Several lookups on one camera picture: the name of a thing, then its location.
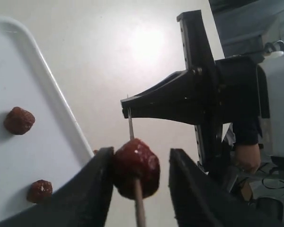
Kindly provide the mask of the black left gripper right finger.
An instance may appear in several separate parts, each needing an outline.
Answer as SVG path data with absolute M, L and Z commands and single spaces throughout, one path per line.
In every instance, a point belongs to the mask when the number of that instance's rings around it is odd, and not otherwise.
M 182 149 L 170 150 L 169 190 L 180 227 L 283 226 L 223 190 Z

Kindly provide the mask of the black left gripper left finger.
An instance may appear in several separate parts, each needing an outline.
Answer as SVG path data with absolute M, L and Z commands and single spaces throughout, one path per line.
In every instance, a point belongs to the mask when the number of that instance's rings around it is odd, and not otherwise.
M 103 227 L 112 198 L 113 147 L 98 153 L 43 203 L 0 222 L 0 227 Z

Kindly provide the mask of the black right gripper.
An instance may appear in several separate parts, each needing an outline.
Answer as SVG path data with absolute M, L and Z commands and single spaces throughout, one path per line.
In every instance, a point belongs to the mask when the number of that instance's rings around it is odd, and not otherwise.
M 248 56 L 214 60 L 200 10 L 181 13 L 186 69 L 158 84 L 121 100 L 124 118 L 156 118 L 195 127 L 199 166 L 222 173 L 230 165 L 222 126 L 234 121 L 257 121 L 260 115 L 256 64 Z M 199 123 L 199 94 L 205 120 Z

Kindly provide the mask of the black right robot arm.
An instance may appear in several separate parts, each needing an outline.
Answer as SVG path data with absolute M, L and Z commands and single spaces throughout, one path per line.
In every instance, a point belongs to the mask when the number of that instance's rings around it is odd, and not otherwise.
M 254 61 L 247 55 L 214 60 L 200 10 L 177 16 L 186 68 L 121 101 L 125 118 L 157 118 L 195 126 L 200 167 L 229 165 L 222 126 L 257 117 L 265 153 L 284 167 L 284 53 Z

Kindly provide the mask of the person hand in background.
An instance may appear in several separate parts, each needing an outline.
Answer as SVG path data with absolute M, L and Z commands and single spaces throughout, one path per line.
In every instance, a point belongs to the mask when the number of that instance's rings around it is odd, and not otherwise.
M 237 145 L 235 148 L 235 165 L 254 174 L 261 164 L 259 145 Z

